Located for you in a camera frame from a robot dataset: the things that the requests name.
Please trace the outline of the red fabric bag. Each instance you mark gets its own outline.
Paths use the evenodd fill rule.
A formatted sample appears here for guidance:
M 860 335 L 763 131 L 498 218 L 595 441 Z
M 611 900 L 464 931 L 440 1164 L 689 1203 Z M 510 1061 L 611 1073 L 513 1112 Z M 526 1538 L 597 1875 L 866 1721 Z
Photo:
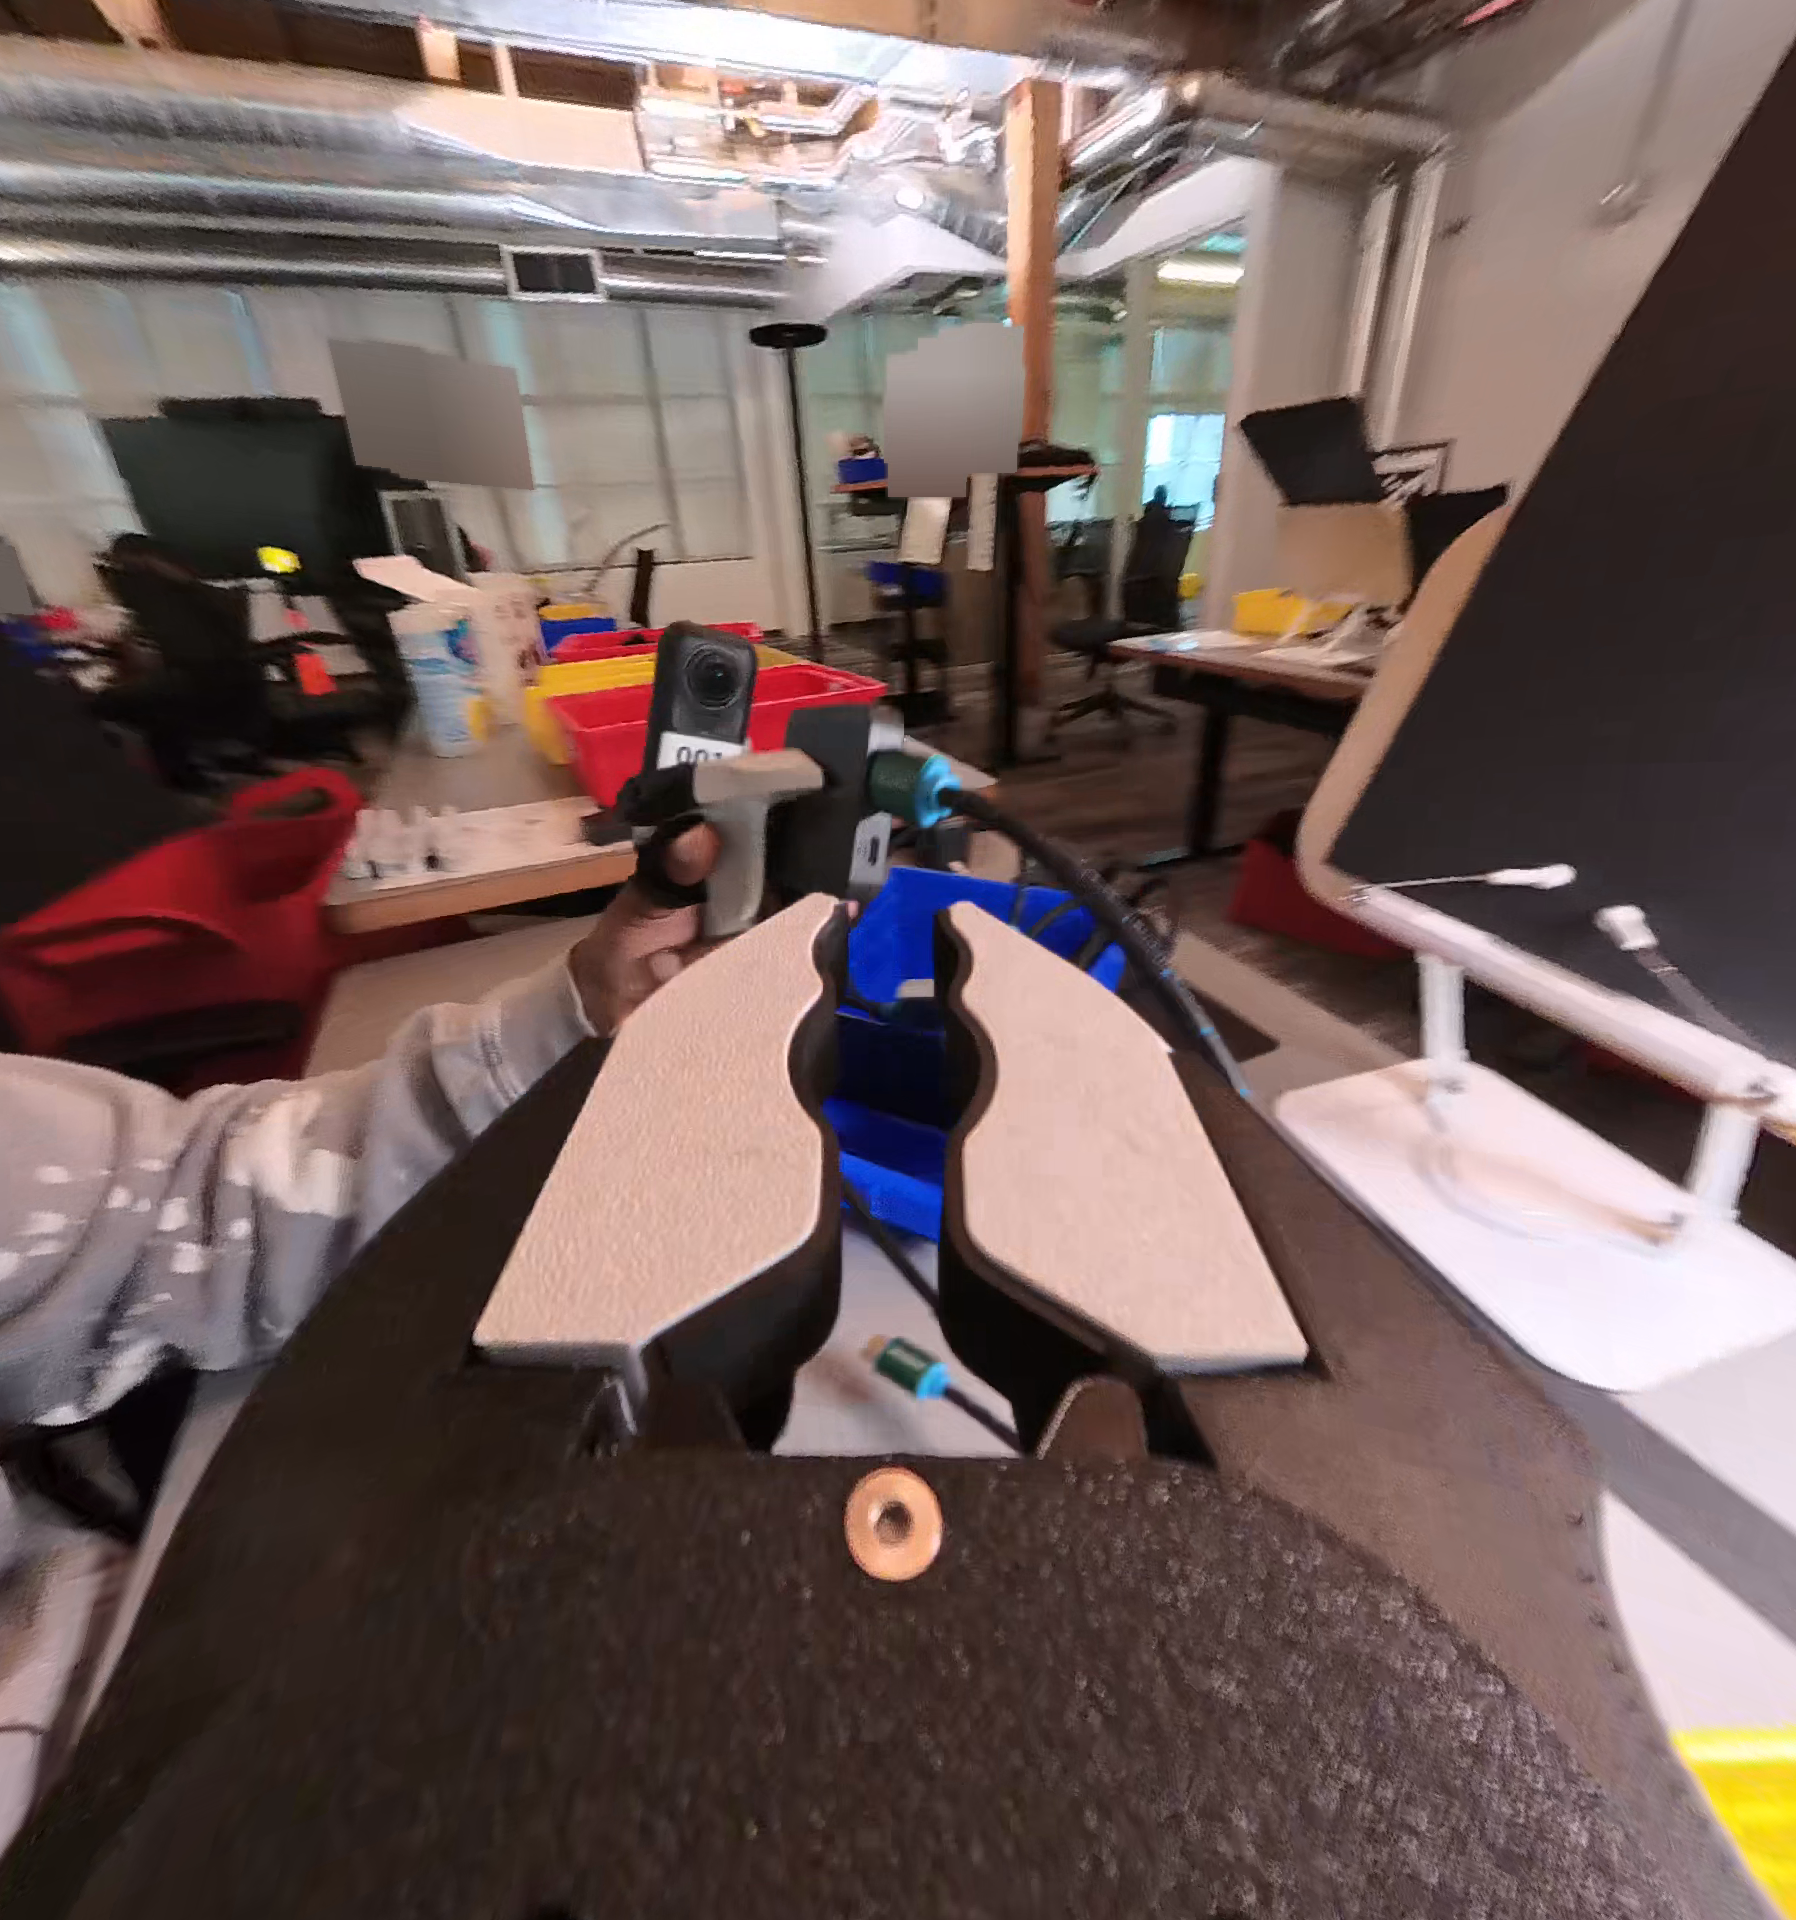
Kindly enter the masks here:
M 101 1062 L 213 1016 L 281 1016 L 287 1036 L 343 964 L 326 919 L 361 792 L 306 768 L 0 931 L 0 1015 L 20 1048 Z

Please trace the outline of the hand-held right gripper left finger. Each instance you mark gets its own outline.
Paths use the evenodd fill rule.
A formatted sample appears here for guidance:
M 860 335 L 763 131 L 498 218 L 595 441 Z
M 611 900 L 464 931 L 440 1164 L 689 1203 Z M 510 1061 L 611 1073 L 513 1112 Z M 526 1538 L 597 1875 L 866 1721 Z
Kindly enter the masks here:
M 848 931 L 806 897 L 629 1016 L 481 1310 L 483 1363 L 606 1374 L 634 1424 L 710 1391 L 774 1442 L 838 1322 Z

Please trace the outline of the wooden office desk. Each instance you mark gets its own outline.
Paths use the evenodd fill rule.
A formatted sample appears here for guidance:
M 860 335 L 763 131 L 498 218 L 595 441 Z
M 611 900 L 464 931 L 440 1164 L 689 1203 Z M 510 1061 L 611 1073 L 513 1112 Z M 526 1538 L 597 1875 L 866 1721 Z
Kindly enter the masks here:
M 1254 723 L 1339 743 L 1371 678 L 1357 671 L 1270 657 L 1221 634 L 1126 637 L 1117 660 L 1147 665 L 1151 688 L 1199 708 L 1199 756 L 1184 813 L 1183 845 L 1138 860 L 1147 877 L 1233 859 L 1243 841 L 1223 843 L 1223 800 L 1236 723 Z

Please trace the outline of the blue office chair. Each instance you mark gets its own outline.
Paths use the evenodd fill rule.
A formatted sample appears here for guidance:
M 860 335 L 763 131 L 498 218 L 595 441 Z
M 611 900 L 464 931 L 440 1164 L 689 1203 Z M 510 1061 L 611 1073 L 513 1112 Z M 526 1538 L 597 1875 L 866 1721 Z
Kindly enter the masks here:
M 951 723 L 954 699 L 952 650 L 945 632 L 945 572 L 877 559 L 862 565 L 862 579 L 884 620 L 878 658 L 891 704 L 911 733 Z

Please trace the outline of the black board with wooden edge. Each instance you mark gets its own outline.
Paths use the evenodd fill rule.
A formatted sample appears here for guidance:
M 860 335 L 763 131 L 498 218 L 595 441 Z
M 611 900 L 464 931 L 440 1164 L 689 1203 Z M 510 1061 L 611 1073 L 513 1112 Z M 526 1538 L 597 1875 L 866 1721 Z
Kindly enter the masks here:
M 1796 1129 L 1796 31 L 1309 805 L 1322 899 Z
M 1240 432 L 1285 509 L 1378 506 L 1389 499 L 1359 396 L 1267 406 L 1245 414 Z

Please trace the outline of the blue plastic bin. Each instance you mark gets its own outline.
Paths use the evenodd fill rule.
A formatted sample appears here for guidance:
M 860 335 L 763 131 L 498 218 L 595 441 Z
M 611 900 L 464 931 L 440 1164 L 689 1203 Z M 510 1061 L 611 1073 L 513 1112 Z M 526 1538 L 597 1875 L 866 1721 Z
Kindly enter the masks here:
M 895 869 L 848 934 L 848 994 L 837 1013 L 837 1081 L 824 1105 L 844 1183 L 887 1228 L 934 1242 L 959 1110 L 934 999 L 934 929 L 975 905 L 1117 992 L 1126 955 L 1089 911 L 1046 885 Z

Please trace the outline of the person's left hand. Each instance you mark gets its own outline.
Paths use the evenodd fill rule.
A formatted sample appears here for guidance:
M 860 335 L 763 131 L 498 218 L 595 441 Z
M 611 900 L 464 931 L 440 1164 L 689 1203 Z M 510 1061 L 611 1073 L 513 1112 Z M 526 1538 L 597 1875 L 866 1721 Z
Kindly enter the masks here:
M 591 1038 L 614 1038 L 705 953 L 705 912 L 723 854 L 720 828 L 702 821 L 670 822 L 640 847 L 632 877 L 568 957 Z

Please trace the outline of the red plastic bin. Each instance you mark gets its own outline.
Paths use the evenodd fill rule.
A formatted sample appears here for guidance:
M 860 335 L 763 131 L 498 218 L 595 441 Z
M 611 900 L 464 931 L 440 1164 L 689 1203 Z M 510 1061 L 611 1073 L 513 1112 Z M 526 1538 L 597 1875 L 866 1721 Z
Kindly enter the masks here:
M 766 665 L 755 688 L 747 744 L 774 753 L 788 743 L 790 716 L 806 708 L 870 708 L 887 686 L 870 677 L 810 663 Z M 623 784 L 646 765 L 648 688 L 597 692 L 553 702 L 567 737 L 567 768 L 577 789 L 611 807 Z

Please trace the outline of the white board stand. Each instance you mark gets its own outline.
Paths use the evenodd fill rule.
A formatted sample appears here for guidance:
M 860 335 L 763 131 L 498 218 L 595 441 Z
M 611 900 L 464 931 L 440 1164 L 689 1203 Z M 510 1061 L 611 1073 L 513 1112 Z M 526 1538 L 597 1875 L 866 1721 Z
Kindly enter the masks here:
M 1796 1068 L 1729 1021 L 1639 905 L 1591 912 L 1659 1001 L 1462 925 L 1434 890 L 1554 894 L 1567 865 L 1354 881 L 1297 854 L 1324 905 L 1408 948 L 1418 1056 L 1285 1094 L 1276 1121 L 1328 1183 L 1478 1318 L 1554 1377 L 1607 1395 L 1669 1387 L 1796 1334 L 1796 1258 L 1743 1225 L 1761 1141 L 1796 1129 Z M 1473 1058 L 1466 990 L 1485 986 L 1655 1073 L 1700 1107 L 1682 1178 Z

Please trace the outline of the yellow plastic bin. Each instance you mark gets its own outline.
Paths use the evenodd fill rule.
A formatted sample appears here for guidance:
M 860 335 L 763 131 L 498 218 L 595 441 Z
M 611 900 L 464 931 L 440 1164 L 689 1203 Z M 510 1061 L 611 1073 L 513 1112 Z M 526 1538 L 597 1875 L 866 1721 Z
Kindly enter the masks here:
M 1796 1918 L 1796 1727 L 1690 1730 L 1672 1743 L 1758 1889 Z
M 1233 600 L 1231 632 L 1257 642 L 1304 642 L 1332 634 L 1364 606 L 1354 594 L 1311 597 L 1294 588 L 1249 588 Z
M 627 688 L 648 690 L 654 672 L 657 642 L 595 648 L 575 658 L 547 663 L 524 692 L 524 731 L 531 746 L 550 767 L 567 765 L 567 735 L 553 715 L 559 701 L 595 695 L 621 695 Z

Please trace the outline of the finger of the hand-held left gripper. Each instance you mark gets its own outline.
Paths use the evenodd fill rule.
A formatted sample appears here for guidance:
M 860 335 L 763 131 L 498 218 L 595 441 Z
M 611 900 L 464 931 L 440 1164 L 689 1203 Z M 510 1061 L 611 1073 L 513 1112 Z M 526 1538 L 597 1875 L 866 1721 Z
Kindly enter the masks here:
M 828 784 L 827 768 L 801 749 L 706 759 L 686 772 L 695 805 L 787 805 Z

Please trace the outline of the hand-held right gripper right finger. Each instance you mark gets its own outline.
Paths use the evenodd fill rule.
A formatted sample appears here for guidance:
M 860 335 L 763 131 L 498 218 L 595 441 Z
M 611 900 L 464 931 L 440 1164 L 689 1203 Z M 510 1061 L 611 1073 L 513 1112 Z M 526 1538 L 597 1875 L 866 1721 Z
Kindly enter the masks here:
M 934 923 L 954 1122 L 939 1325 L 1035 1442 L 1084 1380 L 1163 1417 L 1313 1347 L 1168 1045 L 1126 1001 L 959 900 Z

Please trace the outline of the red floor container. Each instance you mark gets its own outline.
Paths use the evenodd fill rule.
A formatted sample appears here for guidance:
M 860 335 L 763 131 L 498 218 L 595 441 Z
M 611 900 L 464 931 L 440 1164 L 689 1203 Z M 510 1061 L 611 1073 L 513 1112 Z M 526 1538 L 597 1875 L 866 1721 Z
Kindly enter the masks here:
M 1403 955 L 1389 938 L 1314 899 L 1293 850 L 1267 837 L 1243 843 L 1226 919 L 1249 932 L 1344 958 L 1391 963 Z

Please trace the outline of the wipes canister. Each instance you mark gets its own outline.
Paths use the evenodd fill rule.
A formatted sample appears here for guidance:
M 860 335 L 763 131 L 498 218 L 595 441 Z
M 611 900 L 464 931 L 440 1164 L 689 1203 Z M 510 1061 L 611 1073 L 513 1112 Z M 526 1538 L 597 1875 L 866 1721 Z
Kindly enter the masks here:
M 426 751 L 474 756 L 493 733 L 476 627 L 462 603 L 411 600 L 387 614 Z

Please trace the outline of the person's left forearm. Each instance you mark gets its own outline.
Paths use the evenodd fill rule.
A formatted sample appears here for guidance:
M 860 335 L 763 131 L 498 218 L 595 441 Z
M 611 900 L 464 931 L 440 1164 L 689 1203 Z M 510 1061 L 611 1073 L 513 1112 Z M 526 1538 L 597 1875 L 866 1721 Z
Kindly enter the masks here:
M 592 1035 L 561 963 L 299 1081 L 180 1098 L 0 1054 L 0 1434 L 85 1426 L 169 1368 L 272 1361 L 384 1222 Z

